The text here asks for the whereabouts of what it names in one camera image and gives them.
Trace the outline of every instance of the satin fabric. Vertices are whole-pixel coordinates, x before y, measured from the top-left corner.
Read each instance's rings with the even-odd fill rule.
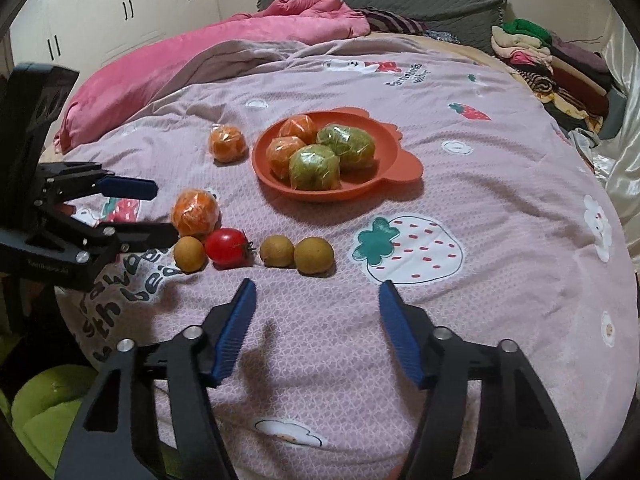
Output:
[[[620,216],[636,271],[640,270],[640,50],[622,19],[612,10],[604,59],[628,96],[622,129],[594,151],[596,174]]]

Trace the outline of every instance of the white wardrobe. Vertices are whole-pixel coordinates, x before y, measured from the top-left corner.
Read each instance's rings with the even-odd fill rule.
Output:
[[[28,0],[11,26],[11,47],[15,65],[46,62],[80,72],[75,91],[140,46],[219,20],[218,0]]]

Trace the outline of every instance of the pink bedsheet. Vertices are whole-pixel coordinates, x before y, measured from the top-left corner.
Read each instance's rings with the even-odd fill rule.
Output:
[[[342,0],[275,0],[209,27],[144,46],[93,74],[69,101],[54,143],[58,152],[94,142],[145,107],[194,56],[227,40],[306,44],[369,34],[364,16]]]

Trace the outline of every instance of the red tomato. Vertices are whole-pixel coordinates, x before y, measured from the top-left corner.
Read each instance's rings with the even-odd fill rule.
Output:
[[[235,269],[249,263],[254,245],[242,231],[221,227],[207,237],[204,250],[215,266]]]

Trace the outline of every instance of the plate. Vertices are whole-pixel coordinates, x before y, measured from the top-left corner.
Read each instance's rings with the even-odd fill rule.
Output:
[[[375,164],[367,170],[340,172],[340,189],[328,191],[302,191],[291,189],[288,182],[277,179],[266,152],[269,144],[278,136],[283,119],[269,127],[254,144],[251,163],[258,179],[267,187],[288,198],[302,202],[340,202],[351,200],[373,190],[384,182],[409,184],[422,178],[424,168],[420,160],[400,146],[402,133],[394,124],[380,123],[362,108],[335,108],[308,112],[318,129],[337,123],[365,130],[376,143]]]

